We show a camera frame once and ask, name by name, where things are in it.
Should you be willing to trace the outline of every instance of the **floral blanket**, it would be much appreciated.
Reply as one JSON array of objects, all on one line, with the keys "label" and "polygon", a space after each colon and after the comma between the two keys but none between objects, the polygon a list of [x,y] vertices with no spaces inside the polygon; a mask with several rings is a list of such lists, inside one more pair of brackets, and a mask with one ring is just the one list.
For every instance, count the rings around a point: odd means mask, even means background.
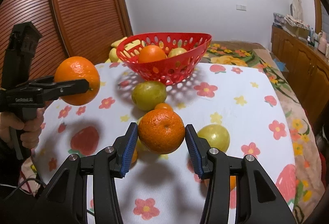
[{"label": "floral blanket", "polygon": [[296,165],[296,196],[293,214],[297,223],[302,223],[324,193],[321,181],[321,161],[315,144],[315,136],[305,111],[269,52],[256,43],[213,42],[201,62],[253,67],[268,76],[279,98],[290,130]]}]

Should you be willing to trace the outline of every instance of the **red basket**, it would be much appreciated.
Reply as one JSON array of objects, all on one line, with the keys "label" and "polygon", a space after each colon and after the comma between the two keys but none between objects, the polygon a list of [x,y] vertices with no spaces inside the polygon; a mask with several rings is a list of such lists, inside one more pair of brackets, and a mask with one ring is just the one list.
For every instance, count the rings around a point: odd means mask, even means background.
[{"label": "red basket", "polygon": [[[165,85],[178,83],[190,76],[211,42],[211,35],[203,33],[148,33],[131,36],[122,41],[116,54],[131,70],[145,80],[158,80]],[[137,46],[126,50],[129,43]],[[186,53],[156,62],[139,64],[138,54],[147,45],[157,45],[168,55],[171,49],[182,47]]]}]

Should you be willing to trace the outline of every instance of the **white tablecloth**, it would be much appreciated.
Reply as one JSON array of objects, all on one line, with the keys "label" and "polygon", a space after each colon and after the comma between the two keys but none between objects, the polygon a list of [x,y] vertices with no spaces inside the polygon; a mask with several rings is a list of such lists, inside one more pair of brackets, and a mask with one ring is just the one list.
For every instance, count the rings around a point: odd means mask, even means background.
[{"label": "white tablecloth", "polygon": [[[70,153],[96,154],[144,115],[131,100],[131,91],[142,78],[118,63],[96,67],[101,88],[91,103],[79,107],[58,100],[45,112],[34,156],[45,183]],[[189,79],[168,86],[167,93],[166,102],[184,125],[193,124],[198,131],[211,123],[222,124],[231,136],[227,155],[242,158],[252,153],[274,183],[294,187],[289,129],[265,74],[254,68],[198,64]],[[188,160],[185,142],[169,155],[139,154],[126,177],[116,180],[124,223],[199,223],[207,189]],[[93,210],[92,176],[88,177],[87,196],[87,207]],[[235,220],[235,197],[233,190],[229,223]]]}]

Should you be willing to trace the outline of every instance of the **orange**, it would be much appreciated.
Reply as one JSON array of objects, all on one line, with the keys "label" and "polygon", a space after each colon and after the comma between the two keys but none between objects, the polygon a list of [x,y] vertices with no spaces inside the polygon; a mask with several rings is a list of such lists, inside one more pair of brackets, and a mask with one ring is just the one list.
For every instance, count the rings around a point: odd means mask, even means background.
[{"label": "orange", "polygon": [[[209,186],[209,180],[205,180],[205,185]],[[230,189],[233,190],[236,187],[236,176],[230,176]]]},{"label": "orange", "polygon": [[167,103],[159,103],[155,106],[154,109],[168,109],[170,111],[173,111],[172,107]]},{"label": "orange", "polygon": [[138,55],[138,62],[140,64],[145,62],[155,62],[167,59],[165,52],[160,47],[155,45],[148,45],[144,47]]},{"label": "orange", "polygon": [[131,158],[131,164],[133,164],[137,161],[137,156],[138,156],[138,154],[137,154],[137,150],[135,148],[134,153],[133,153],[133,157]]},{"label": "orange", "polygon": [[89,90],[81,94],[63,96],[63,101],[76,106],[91,102],[99,91],[100,78],[92,62],[83,57],[70,57],[58,66],[54,77],[55,82],[82,78],[89,82]]},{"label": "orange", "polygon": [[141,119],[138,136],[152,152],[169,154],[177,150],[184,140],[184,123],[173,111],[155,109]]}]

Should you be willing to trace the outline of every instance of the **black cable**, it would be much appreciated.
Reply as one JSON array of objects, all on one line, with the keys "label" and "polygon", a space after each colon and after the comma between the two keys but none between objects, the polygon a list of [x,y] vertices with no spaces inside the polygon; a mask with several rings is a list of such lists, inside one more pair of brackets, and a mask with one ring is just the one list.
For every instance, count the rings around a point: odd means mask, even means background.
[{"label": "black cable", "polygon": [[44,183],[41,180],[35,179],[35,178],[27,178],[25,180],[23,180],[5,199],[3,199],[3,202],[5,202],[6,200],[8,200],[17,190],[19,190],[25,183],[27,183],[28,181],[35,181],[37,183],[39,183],[40,185],[44,186]]},{"label": "black cable", "polygon": [[95,214],[93,212],[91,212],[90,210],[87,209],[87,212],[92,215],[92,216],[95,216]]}]

